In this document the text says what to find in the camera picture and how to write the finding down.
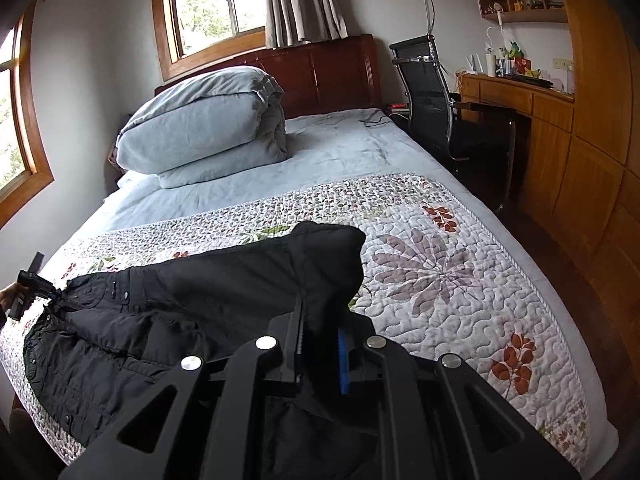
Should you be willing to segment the person's left hand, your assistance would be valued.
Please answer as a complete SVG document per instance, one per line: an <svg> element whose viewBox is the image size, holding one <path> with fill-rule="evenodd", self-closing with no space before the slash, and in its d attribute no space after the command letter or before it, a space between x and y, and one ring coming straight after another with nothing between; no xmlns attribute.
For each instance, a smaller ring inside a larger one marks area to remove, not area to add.
<svg viewBox="0 0 640 480"><path fill-rule="evenodd" d="M19 294L24 294L26 288L20 283L14 282L0 290L0 306L3 311L10 310L14 300Z"/></svg>

